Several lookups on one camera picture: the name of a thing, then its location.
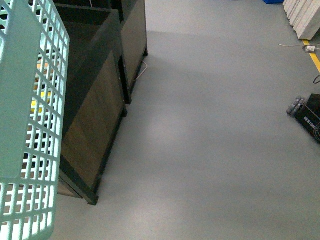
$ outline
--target cabinet leg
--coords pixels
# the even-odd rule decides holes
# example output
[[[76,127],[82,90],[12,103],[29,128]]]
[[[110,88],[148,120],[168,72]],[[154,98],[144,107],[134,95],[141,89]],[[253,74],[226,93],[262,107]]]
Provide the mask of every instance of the cabinet leg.
[[[143,56],[144,56],[144,57],[147,57],[148,55],[149,55],[149,52],[148,52],[148,45],[147,45],[147,46],[145,47]]]

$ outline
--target yellow object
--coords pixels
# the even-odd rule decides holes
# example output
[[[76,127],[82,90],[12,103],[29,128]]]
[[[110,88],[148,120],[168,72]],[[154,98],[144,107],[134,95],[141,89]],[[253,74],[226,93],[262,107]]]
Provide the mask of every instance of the yellow object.
[[[41,98],[44,99],[45,98],[45,92],[41,92]],[[46,102],[48,104],[50,104],[50,97],[51,97],[51,92],[49,91],[48,92],[48,98],[46,100]],[[36,100],[33,100],[32,103],[31,103],[31,112],[34,114],[35,113],[35,108],[36,108],[36,104],[37,104],[37,101]],[[39,113],[42,113],[42,107],[39,108]]]

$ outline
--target yellow floor line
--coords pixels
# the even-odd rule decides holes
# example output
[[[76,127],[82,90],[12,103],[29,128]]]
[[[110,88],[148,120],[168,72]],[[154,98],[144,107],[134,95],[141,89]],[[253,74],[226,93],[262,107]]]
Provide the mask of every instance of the yellow floor line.
[[[302,40],[304,45],[309,45],[309,41],[308,40]],[[318,69],[319,73],[320,73],[320,60],[317,57],[317,54],[315,53],[310,53],[310,57],[312,58],[316,68]]]

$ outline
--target electrical cable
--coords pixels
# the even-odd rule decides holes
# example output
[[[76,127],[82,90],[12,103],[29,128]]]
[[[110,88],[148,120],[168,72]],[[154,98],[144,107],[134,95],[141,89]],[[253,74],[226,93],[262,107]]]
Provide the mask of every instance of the electrical cable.
[[[135,81],[138,80],[148,69],[148,64],[146,64],[144,61],[142,61],[145,64],[145,69],[136,77]]]
[[[293,47],[304,47],[304,46],[317,46],[320,47],[320,44],[310,44],[310,45],[304,45],[304,44],[299,44],[299,45],[283,45],[279,44],[281,47],[287,47],[287,48],[293,48]]]
[[[318,83],[320,83],[320,80],[319,80],[319,81],[317,81],[317,79],[318,79],[318,78],[320,78],[320,75],[319,75],[319,76],[317,76],[317,77],[313,80],[313,83],[314,83],[314,84],[318,84]]]

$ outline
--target white cable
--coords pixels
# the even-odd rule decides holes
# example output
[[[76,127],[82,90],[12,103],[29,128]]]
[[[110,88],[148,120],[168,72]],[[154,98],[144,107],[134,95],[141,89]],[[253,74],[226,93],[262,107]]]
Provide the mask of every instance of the white cable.
[[[320,46],[320,44],[310,44],[310,45],[304,45],[304,44],[299,44],[299,45],[283,45],[279,44],[281,47],[287,47],[287,48],[292,48],[292,47],[303,47],[303,46]]]
[[[144,74],[145,71],[147,71],[148,69],[148,64],[146,64],[144,61],[142,62],[145,64],[145,69],[136,77],[135,81],[138,80],[142,76],[142,74]]]

